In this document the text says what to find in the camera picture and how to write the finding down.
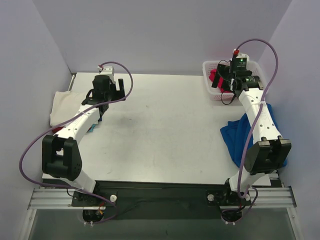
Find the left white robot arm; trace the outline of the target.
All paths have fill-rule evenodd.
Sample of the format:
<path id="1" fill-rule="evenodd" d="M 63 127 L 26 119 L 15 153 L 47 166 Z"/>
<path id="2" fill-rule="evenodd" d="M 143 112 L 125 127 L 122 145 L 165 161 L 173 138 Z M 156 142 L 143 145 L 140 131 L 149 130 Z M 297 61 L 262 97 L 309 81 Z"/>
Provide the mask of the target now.
<path id="1" fill-rule="evenodd" d="M 42 140 L 42 172 L 61 179 L 76 190 L 84 190 L 83 200 L 90 206 L 101 201 L 101 193 L 95 189 L 96 181 L 82 170 L 82 158 L 78 144 L 93 124 L 100 121 L 109 108 L 109 102 L 125 99 L 124 80 L 118 79 L 119 89 L 109 74 L 98 74 L 92 81 L 76 115 L 54 135 Z"/>

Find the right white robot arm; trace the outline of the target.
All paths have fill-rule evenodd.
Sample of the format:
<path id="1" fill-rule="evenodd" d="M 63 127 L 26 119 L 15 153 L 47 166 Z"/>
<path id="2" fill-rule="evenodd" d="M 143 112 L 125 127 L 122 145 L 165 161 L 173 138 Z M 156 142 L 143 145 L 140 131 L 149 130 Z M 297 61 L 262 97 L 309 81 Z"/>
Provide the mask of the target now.
<path id="1" fill-rule="evenodd" d="M 258 75 L 247 69 L 246 57 L 235 57 L 217 64 L 212 87 L 231 92 L 244 107 L 250 130 L 242 151 L 239 171 L 221 192 L 222 200 L 233 204 L 247 195 L 263 176 L 283 167 L 292 148 L 274 123 L 265 101 L 265 88 Z"/>

